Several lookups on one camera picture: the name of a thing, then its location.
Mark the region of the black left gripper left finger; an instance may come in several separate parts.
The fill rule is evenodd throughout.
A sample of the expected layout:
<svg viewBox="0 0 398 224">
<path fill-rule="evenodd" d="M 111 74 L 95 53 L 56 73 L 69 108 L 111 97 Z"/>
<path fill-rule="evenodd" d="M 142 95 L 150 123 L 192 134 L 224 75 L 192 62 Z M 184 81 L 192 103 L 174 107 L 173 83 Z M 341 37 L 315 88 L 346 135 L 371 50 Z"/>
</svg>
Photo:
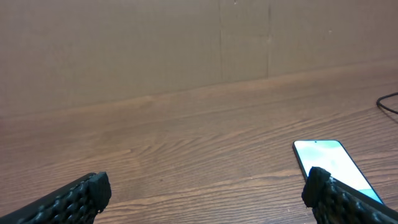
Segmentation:
<svg viewBox="0 0 398 224">
<path fill-rule="evenodd" d="M 111 185 L 107 173 L 89 173 L 1 217 L 1 223 L 93 223 L 110 198 Z"/>
</svg>

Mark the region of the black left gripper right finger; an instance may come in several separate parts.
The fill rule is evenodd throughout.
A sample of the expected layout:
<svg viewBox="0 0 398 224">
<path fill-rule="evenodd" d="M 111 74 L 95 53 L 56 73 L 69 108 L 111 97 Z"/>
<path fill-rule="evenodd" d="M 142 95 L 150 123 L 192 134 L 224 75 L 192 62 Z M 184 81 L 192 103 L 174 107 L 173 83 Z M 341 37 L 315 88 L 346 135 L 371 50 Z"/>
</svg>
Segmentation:
<svg viewBox="0 0 398 224">
<path fill-rule="evenodd" d="M 397 224 L 397 212 L 312 167 L 302 192 L 318 224 Z"/>
</svg>

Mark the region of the Samsung Galaxy smartphone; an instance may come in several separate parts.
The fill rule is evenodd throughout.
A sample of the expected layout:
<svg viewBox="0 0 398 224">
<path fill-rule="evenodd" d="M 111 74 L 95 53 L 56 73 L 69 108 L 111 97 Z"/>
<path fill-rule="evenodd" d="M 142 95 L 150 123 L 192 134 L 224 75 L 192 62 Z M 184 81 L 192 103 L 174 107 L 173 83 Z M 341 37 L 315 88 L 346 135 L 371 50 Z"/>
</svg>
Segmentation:
<svg viewBox="0 0 398 224">
<path fill-rule="evenodd" d="M 298 140 L 292 144 L 303 176 L 312 167 L 321 167 L 342 183 L 382 203 L 381 198 L 352 160 L 345 147 L 337 140 Z"/>
</svg>

